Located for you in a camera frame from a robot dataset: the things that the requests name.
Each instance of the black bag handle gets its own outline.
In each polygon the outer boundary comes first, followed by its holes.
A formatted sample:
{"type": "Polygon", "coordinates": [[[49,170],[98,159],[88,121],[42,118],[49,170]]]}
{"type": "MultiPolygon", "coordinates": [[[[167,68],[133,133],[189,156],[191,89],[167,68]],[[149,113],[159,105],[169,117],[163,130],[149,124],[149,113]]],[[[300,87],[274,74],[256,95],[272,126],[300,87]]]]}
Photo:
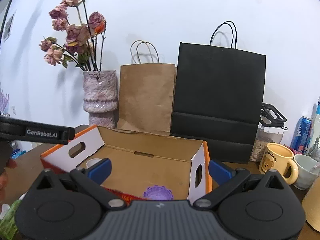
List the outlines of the black bag handle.
{"type": "Polygon", "coordinates": [[[227,24],[227,25],[229,25],[229,26],[230,26],[231,31],[232,31],[232,41],[231,41],[231,47],[230,47],[230,48],[232,48],[234,34],[233,34],[232,26],[231,26],[229,23],[232,23],[232,24],[233,24],[233,26],[234,26],[234,28],[235,28],[235,33],[236,33],[235,49],[237,48],[237,38],[238,38],[238,35],[237,35],[237,28],[236,28],[236,25],[235,25],[232,21],[226,21],[226,22],[224,22],[224,23],[220,24],[220,25],[216,28],[216,30],[213,32],[213,34],[212,34],[212,36],[211,36],[211,39],[210,39],[210,46],[211,46],[211,44],[212,44],[213,37],[214,37],[214,35],[216,34],[217,30],[218,30],[222,25],[227,24]]]}

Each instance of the white paper cup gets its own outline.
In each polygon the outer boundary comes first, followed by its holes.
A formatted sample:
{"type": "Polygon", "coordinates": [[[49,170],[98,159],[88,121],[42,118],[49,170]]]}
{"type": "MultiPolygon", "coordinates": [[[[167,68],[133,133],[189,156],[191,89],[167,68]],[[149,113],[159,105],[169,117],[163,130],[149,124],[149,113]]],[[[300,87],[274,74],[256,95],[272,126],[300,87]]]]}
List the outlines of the white paper cup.
{"type": "Polygon", "coordinates": [[[307,155],[296,154],[293,158],[299,169],[299,175],[296,182],[293,184],[300,190],[307,190],[317,178],[317,174],[309,170],[318,162],[307,155]]]}
{"type": "Polygon", "coordinates": [[[85,164],[85,166],[87,168],[90,168],[91,166],[95,165],[99,161],[101,161],[101,159],[99,159],[99,158],[94,158],[94,159],[88,160],[87,163],[85,164]]]}

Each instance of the human hand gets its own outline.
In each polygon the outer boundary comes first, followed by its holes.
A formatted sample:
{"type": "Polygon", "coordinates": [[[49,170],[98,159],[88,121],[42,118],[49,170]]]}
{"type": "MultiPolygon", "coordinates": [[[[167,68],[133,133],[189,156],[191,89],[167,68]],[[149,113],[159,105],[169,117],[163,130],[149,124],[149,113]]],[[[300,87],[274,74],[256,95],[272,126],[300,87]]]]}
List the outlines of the human hand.
{"type": "MultiPolygon", "coordinates": [[[[7,162],[6,167],[13,169],[17,167],[17,163],[13,159],[10,159],[7,162]]],[[[2,202],[5,199],[5,187],[7,186],[8,181],[9,181],[8,174],[4,170],[0,175],[0,213],[2,211],[2,202]]]]}

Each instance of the purple lid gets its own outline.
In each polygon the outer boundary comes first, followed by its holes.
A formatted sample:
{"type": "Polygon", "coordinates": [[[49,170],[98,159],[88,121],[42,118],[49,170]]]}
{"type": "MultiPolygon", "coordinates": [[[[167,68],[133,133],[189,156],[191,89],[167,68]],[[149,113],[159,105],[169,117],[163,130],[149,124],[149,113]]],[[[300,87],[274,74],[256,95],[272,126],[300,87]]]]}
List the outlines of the purple lid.
{"type": "Polygon", "coordinates": [[[154,185],[148,187],[143,193],[143,197],[152,200],[173,200],[173,195],[171,190],[167,189],[165,186],[154,185]]]}

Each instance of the yellow mug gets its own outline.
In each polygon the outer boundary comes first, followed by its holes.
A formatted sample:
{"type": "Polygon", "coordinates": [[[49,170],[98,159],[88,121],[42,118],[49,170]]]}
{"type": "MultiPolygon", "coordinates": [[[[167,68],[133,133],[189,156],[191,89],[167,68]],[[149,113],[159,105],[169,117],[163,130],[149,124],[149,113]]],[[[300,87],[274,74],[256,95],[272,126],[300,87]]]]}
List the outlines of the yellow mug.
{"type": "Polygon", "coordinates": [[[289,185],[293,184],[299,174],[298,166],[292,160],[293,157],[293,152],[286,146],[268,143],[259,165],[259,171],[261,174],[265,174],[271,168],[276,169],[289,185]],[[283,175],[287,173],[289,166],[291,166],[291,175],[289,178],[285,178],[283,175]]]}

